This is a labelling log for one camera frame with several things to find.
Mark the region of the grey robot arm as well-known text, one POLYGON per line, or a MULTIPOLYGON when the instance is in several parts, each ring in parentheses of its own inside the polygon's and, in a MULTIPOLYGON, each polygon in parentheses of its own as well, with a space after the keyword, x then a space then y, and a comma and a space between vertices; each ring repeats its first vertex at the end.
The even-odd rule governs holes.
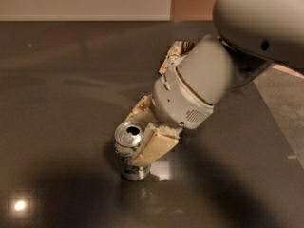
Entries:
POLYGON ((179 62, 161 69, 150 97, 129 118, 144 122, 129 164, 147 166, 195 129, 228 91, 273 64, 304 68, 304 0, 216 0, 217 34, 203 37, 179 62))

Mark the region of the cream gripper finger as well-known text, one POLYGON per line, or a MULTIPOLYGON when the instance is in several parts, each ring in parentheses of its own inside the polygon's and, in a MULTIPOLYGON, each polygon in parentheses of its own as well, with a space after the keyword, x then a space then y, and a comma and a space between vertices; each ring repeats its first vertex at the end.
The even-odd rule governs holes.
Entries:
POLYGON ((139 147, 131 157, 130 164, 139 167, 150 165, 178 144, 181 132, 181 127, 149 123, 143 132, 139 147))
POLYGON ((143 96, 125 118, 125 121, 137 123, 155 122, 157 118, 152 112, 151 104, 151 95, 143 96))

